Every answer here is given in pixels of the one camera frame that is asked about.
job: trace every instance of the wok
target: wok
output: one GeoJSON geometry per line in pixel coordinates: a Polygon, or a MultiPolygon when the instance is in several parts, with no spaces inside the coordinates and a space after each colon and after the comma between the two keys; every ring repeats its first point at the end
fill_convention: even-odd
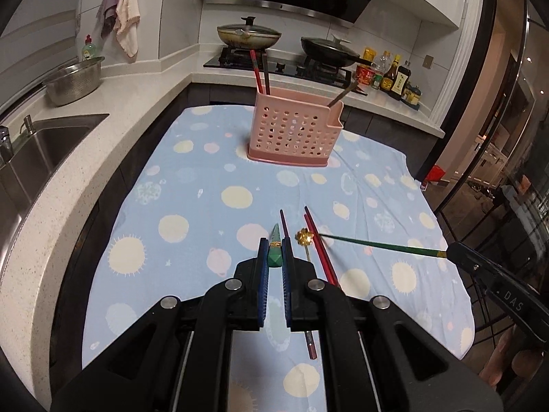
{"type": "Polygon", "coordinates": [[[218,26],[218,35],[223,42],[233,48],[267,49],[271,48],[282,34],[278,31],[256,26],[255,17],[241,17],[245,24],[225,24],[218,26]]]}
{"type": "Polygon", "coordinates": [[[341,40],[333,35],[334,40],[321,38],[301,37],[301,48],[311,59],[318,60],[323,64],[342,68],[357,62],[363,65],[371,65],[369,60],[362,59],[358,53],[342,45],[341,40]]]}

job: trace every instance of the green pointed handle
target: green pointed handle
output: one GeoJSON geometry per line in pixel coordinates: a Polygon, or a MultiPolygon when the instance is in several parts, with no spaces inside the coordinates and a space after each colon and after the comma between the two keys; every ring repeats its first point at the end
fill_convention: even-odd
{"type": "Polygon", "coordinates": [[[342,242],[349,242],[349,243],[361,244],[364,246],[371,246],[373,248],[389,249],[391,251],[398,251],[401,253],[415,254],[415,255],[424,255],[427,257],[439,257],[442,259],[446,258],[446,251],[438,251],[436,249],[413,248],[411,246],[400,246],[400,245],[391,245],[387,243],[368,242],[367,240],[358,240],[356,238],[330,236],[328,234],[319,234],[319,235],[321,237],[333,238],[334,240],[340,240],[342,242]]]}

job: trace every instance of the gas stove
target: gas stove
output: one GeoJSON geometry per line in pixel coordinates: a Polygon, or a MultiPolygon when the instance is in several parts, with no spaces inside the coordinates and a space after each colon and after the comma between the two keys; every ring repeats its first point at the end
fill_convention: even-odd
{"type": "MultiPolygon", "coordinates": [[[[260,71],[263,71],[262,56],[265,51],[256,51],[260,71]]],[[[332,87],[347,88],[351,84],[351,71],[323,64],[311,57],[304,60],[286,60],[267,56],[269,73],[295,77],[312,82],[324,83],[332,87]]],[[[253,71],[252,59],[247,49],[223,48],[218,57],[204,64],[206,68],[227,68],[230,70],[253,71]]],[[[355,93],[366,95],[360,88],[355,93]]]]}

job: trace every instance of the tablecloth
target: tablecloth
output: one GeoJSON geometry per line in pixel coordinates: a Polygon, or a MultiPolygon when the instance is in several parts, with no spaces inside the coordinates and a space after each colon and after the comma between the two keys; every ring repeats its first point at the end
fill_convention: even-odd
{"type": "MultiPolygon", "coordinates": [[[[321,232],[446,249],[402,153],[343,131],[326,168],[250,161],[252,116],[249,106],[188,108],[164,135],[95,273],[84,366],[163,296],[202,296],[231,277],[237,263],[256,256],[279,209],[290,234],[305,226],[307,205],[321,232]]],[[[330,239],[326,245],[347,295],[389,297],[455,356],[465,355],[474,321],[454,264],[330,239]]],[[[306,258],[295,242],[294,254],[306,258]]],[[[314,248],[311,257],[324,278],[314,248]]],[[[285,327],[280,268],[270,270],[265,327],[235,333],[230,376],[229,411],[326,410],[322,360],[311,361],[304,334],[285,327]]]]}

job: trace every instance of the silver screw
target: silver screw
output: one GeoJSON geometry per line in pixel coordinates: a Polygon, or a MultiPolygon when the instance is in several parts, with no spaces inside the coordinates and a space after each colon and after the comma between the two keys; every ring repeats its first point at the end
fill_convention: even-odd
{"type": "Polygon", "coordinates": [[[379,308],[380,310],[385,310],[391,306],[391,301],[385,296],[375,296],[372,299],[374,307],[379,308]]]}
{"type": "Polygon", "coordinates": [[[229,279],[227,280],[227,282],[225,282],[225,288],[231,291],[236,291],[241,286],[242,286],[242,282],[240,282],[240,280],[238,279],[229,279]]]}
{"type": "Polygon", "coordinates": [[[321,291],[325,287],[324,282],[318,279],[309,280],[307,286],[311,288],[313,291],[321,291]]]}
{"type": "Polygon", "coordinates": [[[160,306],[170,310],[177,305],[177,299],[174,296],[166,296],[160,301],[160,306]]]}

